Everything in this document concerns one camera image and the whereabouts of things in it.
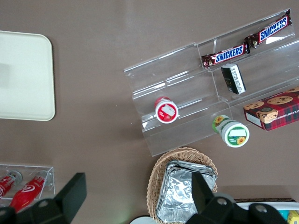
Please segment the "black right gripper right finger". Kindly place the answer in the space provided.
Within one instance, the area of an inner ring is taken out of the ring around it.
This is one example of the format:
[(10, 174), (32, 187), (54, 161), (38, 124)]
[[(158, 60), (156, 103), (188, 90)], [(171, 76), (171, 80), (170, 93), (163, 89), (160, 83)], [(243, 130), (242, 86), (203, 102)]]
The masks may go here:
[(253, 203), (243, 209), (226, 194), (214, 194), (201, 173), (192, 173), (192, 198), (197, 213), (188, 224), (285, 224), (272, 206)]

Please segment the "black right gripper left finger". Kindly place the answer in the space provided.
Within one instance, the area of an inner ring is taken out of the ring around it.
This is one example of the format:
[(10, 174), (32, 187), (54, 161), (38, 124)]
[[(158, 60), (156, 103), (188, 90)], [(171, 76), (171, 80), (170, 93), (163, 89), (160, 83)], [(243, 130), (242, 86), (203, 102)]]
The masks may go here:
[(13, 208), (0, 209), (2, 224), (70, 224), (87, 196), (86, 175), (76, 173), (54, 198), (36, 202), (16, 213)]

